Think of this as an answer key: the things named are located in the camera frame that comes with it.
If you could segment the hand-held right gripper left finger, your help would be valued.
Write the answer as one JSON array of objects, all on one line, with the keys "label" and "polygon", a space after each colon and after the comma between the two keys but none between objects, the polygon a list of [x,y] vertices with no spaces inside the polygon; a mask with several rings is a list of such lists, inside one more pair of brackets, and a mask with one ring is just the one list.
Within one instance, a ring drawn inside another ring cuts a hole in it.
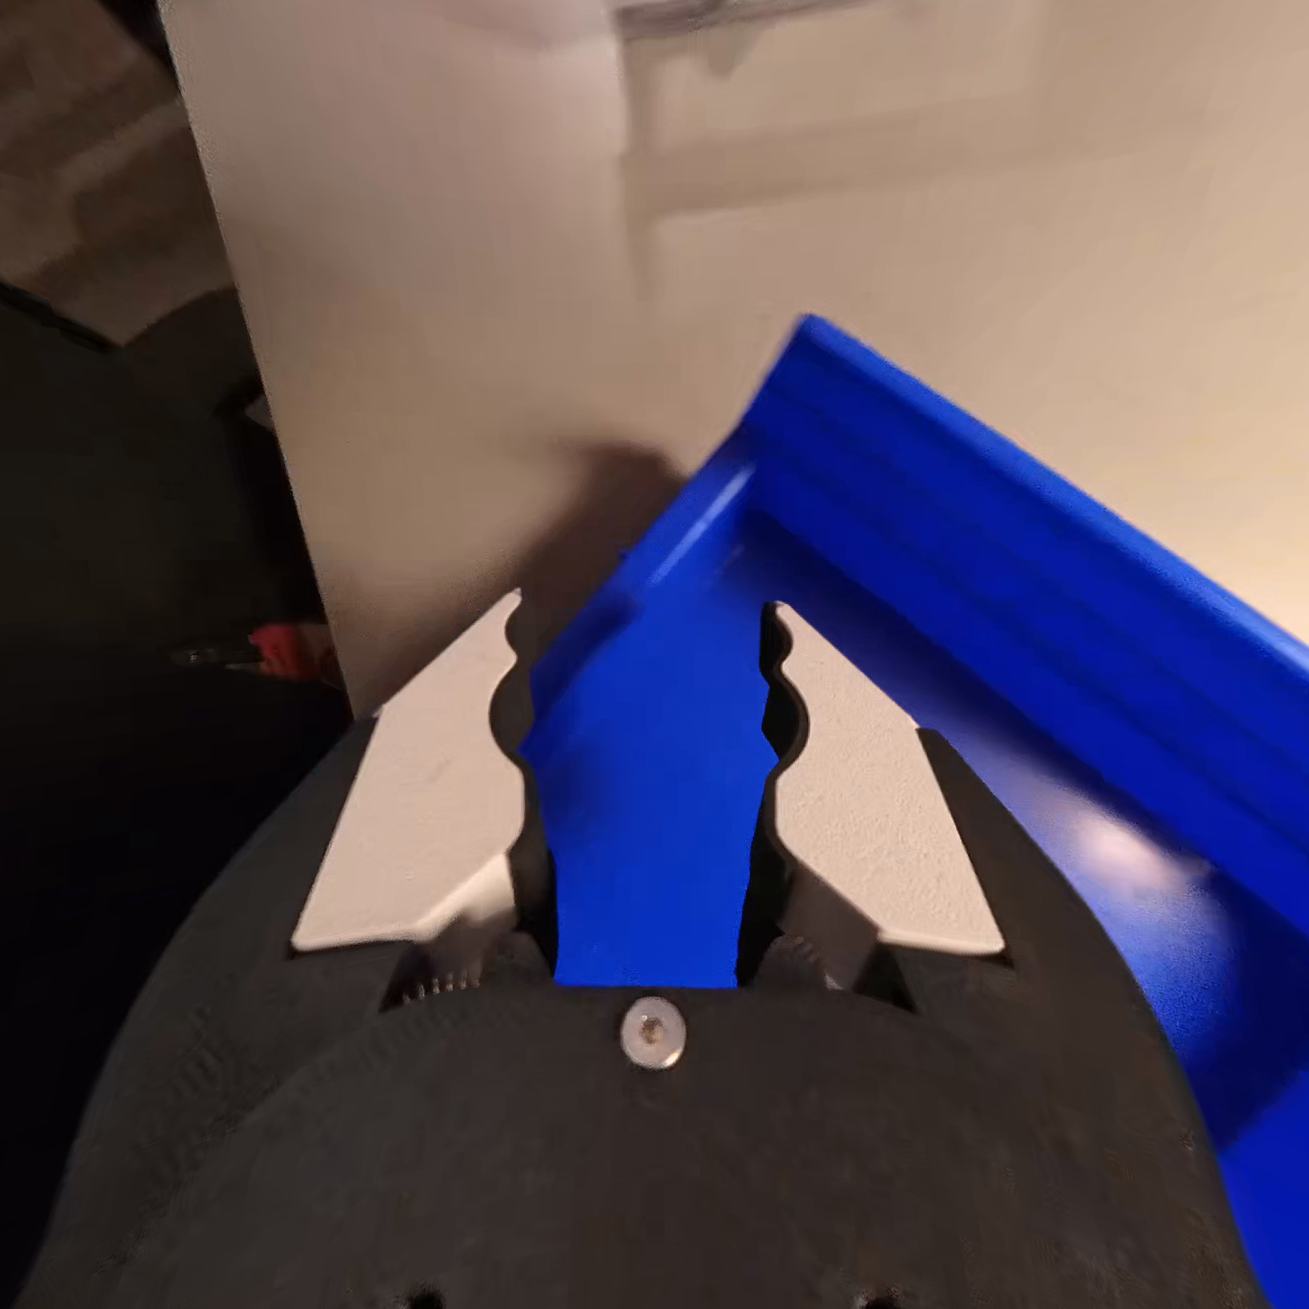
[{"label": "hand-held right gripper left finger", "polygon": [[524,756],[532,638],[511,591],[375,713],[295,953],[401,945],[473,973],[524,930],[554,958],[554,860]]}]

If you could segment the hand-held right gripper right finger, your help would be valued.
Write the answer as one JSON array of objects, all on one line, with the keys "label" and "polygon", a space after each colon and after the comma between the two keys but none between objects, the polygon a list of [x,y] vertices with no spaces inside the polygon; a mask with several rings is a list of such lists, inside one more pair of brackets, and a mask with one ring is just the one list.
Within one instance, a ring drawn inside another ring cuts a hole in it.
[{"label": "hand-held right gripper right finger", "polygon": [[736,977],[897,987],[897,952],[1005,963],[925,731],[795,609],[762,614],[765,780]]}]

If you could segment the blue plastic bin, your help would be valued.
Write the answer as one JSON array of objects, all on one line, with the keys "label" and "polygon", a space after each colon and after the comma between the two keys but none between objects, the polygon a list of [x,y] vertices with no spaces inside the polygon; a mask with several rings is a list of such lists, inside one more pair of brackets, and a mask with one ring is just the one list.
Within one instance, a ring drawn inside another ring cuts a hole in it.
[{"label": "blue plastic bin", "polygon": [[736,983],[772,601],[1086,894],[1308,1308],[1308,647],[825,318],[535,667],[556,980]]}]

